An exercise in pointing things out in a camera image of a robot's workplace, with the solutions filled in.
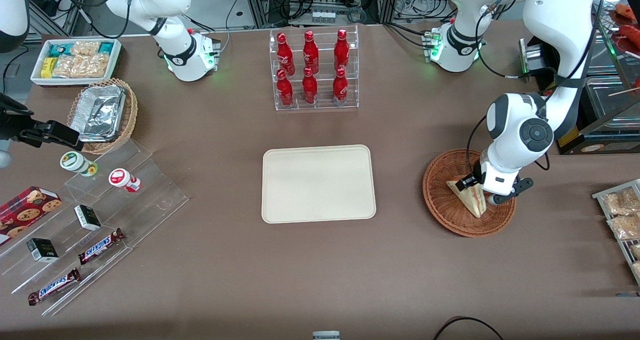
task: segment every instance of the beige tray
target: beige tray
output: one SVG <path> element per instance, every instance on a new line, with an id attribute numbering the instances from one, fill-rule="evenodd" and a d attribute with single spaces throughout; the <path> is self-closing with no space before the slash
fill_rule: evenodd
<path id="1" fill-rule="evenodd" d="M 269 224 L 370 219 L 376 214 L 371 153 L 364 145 L 267 151 L 262 219 Z"/>

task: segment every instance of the small black box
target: small black box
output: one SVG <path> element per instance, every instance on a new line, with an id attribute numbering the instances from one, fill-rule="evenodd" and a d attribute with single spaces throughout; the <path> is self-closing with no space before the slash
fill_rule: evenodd
<path id="1" fill-rule="evenodd" d="M 58 260 L 58 253 L 53 248 L 51 240 L 34 237 L 27 241 L 27 248 L 35 261 L 53 263 Z"/>
<path id="2" fill-rule="evenodd" d="M 90 231 L 100 230 L 100 220 L 98 220 L 98 216 L 96 215 L 96 211 L 93 208 L 87 205 L 78 205 L 74 209 L 75 217 L 80 221 L 80 226 Z"/>

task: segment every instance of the red coca-cola bottle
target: red coca-cola bottle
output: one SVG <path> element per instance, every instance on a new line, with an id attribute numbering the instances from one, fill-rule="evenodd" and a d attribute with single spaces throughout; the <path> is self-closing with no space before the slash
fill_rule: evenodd
<path id="1" fill-rule="evenodd" d="M 276 88 L 278 89 L 280 102 L 285 108 L 290 108 L 293 106 L 293 87 L 291 87 L 291 82 L 288 80 L 287 74 L 283 69 L 278 69 L 276 75 L 278 76 Z"/>
<path id="2" fill-rule="evenodd" d="M 341 67 L 347 69 L 349 65 L 349 43 L 347 42 L 347 30 L 338 30 L 338 41 L 333 48 L 334 67 L 338 71 Z"/>
<path id="3" fill-rule="evenodd" d="M 278 62 L 280 68 L 286 71 L 286 76 L 293 76 L 296 73 L 296 65 L 293 64 L 293 51 L 287 43 L 287 37 L 282 32 L 276 36 L 278 39 Z"/>
<path id="4" fill-rule="evenodd" d="M 314 32 L 304 31 L 304 66 L 310 67 L 314 74 L 320 71 L 320 56 L 318 55 L 318 45 L 314 41 Z"/>
<path id="5" fill-rule="evenodd" d="M 310 66 L 304 68 L 302 89 L 304 89 L 304 101 L 309 105 L 314 105 L 318 100 L 318 81 L 316 81 Z"/>
<path id="6" fill-rule="evenodd" d="M 335 72 L 333 80 L 333 103 L 336 106 L 343 106 L 347 103 L 347 87 L 349 86 L 345 78 L 345 68 L 339 68 Z"/>

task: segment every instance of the cookie box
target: cookie box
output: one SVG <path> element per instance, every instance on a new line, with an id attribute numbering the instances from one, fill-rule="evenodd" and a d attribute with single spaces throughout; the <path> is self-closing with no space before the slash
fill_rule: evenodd
<path id="1" fill-rule="evenodd" d="M 58 194 L 35 186 L 0 205 L 0 246 L 60 205 Z"/>

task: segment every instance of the aluminum foil container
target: aluminum foil container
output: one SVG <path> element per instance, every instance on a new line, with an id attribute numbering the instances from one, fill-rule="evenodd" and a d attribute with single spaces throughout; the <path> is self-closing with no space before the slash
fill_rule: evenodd
<path id="1" fill-rule="evenodd" d="M 118 138 L 126 90 L 118 85 L 89 87 L 82 91 L 71 128 L 82 142 L 112 142 Z"/>

